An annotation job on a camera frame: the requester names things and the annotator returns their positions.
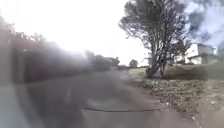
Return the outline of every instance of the sky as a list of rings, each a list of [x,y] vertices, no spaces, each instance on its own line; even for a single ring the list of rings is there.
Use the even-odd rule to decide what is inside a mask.
[[[127,0],[0,0],[0,13],[16,31],[38,32],[68,51],[85,49],[104,56],[119,57],[121,64],[131,59],[142,62],[146,50],[137,39],[126,39],[118,27]],[[188,11],[199,9],[190,4]],[[214,6],[206,11],[201,30],[213,34],[206,44],[217,46],[223,41],[224,13]]]

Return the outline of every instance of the foliage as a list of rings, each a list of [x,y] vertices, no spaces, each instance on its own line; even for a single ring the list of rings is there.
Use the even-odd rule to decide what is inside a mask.
[[[152,64],[148,77],[160,68],[161,75],[165,70],[169,48],[177,40],[184,40],[188,30],[183,14],[184,4],[176,0],[132,0],[125,5],[125,17],[120,27],[128,36],[141,39],[149,50]]]
[[[138,61],[132,59],[129,63],[130,68],[137,68],[138,67]]]

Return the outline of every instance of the white house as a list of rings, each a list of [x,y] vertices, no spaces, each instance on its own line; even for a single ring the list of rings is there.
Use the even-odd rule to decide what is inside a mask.
[[[182,60],[182,56],[177,56],[175,62]],[[215,48],[205,44],[192,44],[185,55],[185,62],[194,64],[212,64],[218,61]]]

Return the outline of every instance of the asphalt road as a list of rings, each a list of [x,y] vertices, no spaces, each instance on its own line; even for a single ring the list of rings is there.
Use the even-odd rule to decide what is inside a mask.
[[[10,101],[14,107],[9,107],[12,111],[5,112],[8,115],[15,115],[13,120],[20,125],[15,124],[7,128],[14,128],[14,126],[16,128],[193,127],[191,122],[184,120],[180,114],[170,109],[128,113],[84,109],[120,111],[164,107],[156,98],[149,98],[133,88],[131,83],[127,82],[128,79],[127,71],[110,71],[26,86],[19,85],[11,89],[14,90],[11,92],[15,92],[15,94],[9,93],[10,89],[8,89],[4,92],[10,95],[10,99],[5,98],[4,101]]]

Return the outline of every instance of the shrub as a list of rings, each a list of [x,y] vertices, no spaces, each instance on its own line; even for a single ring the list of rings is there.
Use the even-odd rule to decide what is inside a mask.
[[[181,79],[181,80],[207,80],[208,73],[203,66],[176,66],[170,67],[164,72],[164,79]]]
[[[117,69],[118,70],[129,70],[130,67],[129,66],[125,66],[125,65],[118,65]]]

